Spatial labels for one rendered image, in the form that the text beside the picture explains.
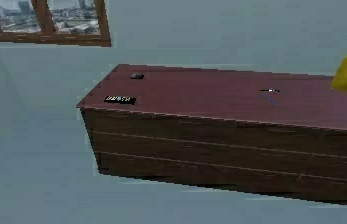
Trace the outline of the black remote control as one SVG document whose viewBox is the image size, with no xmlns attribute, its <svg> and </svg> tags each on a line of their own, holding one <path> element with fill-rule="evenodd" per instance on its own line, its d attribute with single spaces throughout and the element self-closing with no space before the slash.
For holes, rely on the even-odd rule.
<svg viewBox="0 0 347 224">
<path fill-rule="evenodd" d="M 112 104 L 134 105 L 136 103 L 136 98 L 135 97 L 128 97 L 128 96 L 107 96 L 104 99 L 104 102 L 112 103 Z"/>
</svg>

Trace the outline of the brown wooden chest of drawers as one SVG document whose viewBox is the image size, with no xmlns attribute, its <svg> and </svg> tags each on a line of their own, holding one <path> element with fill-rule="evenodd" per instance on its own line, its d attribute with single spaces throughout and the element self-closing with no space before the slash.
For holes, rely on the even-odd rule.
<svg viewBox="0 0 347 224">
<path fill-rule="evenodd" d="M 327 76 L 120 64 L 79 109 L 103 175 L 347 205 L 347 92 Z"/>
</svg>

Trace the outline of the blue pencil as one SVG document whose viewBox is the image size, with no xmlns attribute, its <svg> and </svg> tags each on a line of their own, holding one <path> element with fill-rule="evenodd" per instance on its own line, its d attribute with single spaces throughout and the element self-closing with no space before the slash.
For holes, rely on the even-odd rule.
<svg viewBox="0 0 347 224">
<path fill-rule="evenodd" d="M 273 106 L 277 106 L 277 103 L 272 99 L 270 98 L 268 95 L 265 95 L 265 94 L 262 94 L 262 96 L 268 100 Z"/>
</svg>

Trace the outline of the brown framed window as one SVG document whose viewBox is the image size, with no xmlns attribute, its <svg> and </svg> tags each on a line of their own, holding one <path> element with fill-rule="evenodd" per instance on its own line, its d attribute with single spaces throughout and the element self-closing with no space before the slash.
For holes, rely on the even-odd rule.
<svg viewBox="0 0 347 224">
<path fill-rule="evenodd" d="M 100 30 L 99 35 L 57 33 L 47 1 L 31 0 L 40 31 L 35 33 L 4 32 L 0 27 L 0 42 L 111 47 L 105 1 L 93 0 L 93 2 Z"/>
</svg>

